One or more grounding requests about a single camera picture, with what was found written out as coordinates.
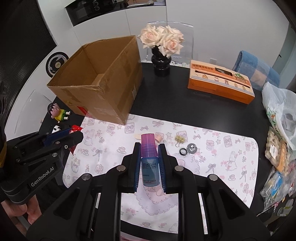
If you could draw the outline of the person's left hand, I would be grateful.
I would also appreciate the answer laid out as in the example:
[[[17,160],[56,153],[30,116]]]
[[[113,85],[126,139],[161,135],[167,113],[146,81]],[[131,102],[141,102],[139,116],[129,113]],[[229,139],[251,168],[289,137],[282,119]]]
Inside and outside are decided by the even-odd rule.
[[[26,235],[27,229],[18,220],[18,217],[27,214],[28,222],[32,225],[42,215],[36,195],[34,195],[27,202],[27,204],[17,205],[9,200],[5,200],[1,202],[1,205],[4,208],[8,217],[11,219],[11,221],[23,235]]]

